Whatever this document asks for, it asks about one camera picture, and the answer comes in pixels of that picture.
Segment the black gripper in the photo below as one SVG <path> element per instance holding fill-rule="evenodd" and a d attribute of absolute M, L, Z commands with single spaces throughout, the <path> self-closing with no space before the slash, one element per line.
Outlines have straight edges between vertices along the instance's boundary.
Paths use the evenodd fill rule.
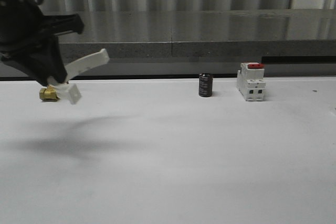
<path fill-rule="evenodd" d="M 47 86 L 67 77 L 58 37 L 81 34 L 84 24 L 78 14 L 44 15 L 43 1 L 1 0 L 1 61 Z"/>

